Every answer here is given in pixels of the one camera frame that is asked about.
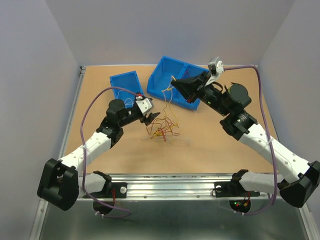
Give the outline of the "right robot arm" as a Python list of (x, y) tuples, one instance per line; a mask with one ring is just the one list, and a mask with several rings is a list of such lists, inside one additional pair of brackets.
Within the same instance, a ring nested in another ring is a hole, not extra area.
[(273, 198), (280, 195), (293, 207), (301, 208), (320, 184), (319, 161), (309, 162), (290, 151), (246, 110), (251, 103), (248, 90), (239, 83), (218, 86), (207, 72), (183, 79), (171, 79), (171, 85), (187, 103), (201, 100), (224, 117), (223, 130), (250, 147), (273, 166), (273, 174), (241, 169), (215, 191), (219, 197), (242, 197), (263, 192)]

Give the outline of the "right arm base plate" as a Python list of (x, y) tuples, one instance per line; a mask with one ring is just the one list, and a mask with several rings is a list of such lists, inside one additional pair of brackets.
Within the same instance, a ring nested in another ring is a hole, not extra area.
[(239, 184), (233, 184), (230, 181), (218, 181), (214, 183), (211, 195), (216, 198), (231, 197), (259, 197), (258, 191), (247, 191)]

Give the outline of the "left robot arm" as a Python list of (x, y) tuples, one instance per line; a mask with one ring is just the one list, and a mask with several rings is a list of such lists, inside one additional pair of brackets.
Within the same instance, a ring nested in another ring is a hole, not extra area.
[(45, 163), (37, 196), (63, 211), (83, 196), (114, 196), (112, 178), (98, 170), (86, 175), (86, 167), (121, 139), (124, 126), (135, 121), (151, 124), (159, 115), (152, 113), (153, 108), (152, 99), (145, 96), (135, 97), (132, 107), (126, 107), (121, 99), (112, 100), (100, 126), (85, 143), (68, 155)]

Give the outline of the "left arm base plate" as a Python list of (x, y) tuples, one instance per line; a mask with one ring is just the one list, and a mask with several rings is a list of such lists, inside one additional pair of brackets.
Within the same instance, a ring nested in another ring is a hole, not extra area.
[(125, 199), (127, 197), (128, 184), (126, 182), (112, 182), (104, 185), (100, 191), (92, 191), (90, 194), (97, 199)]

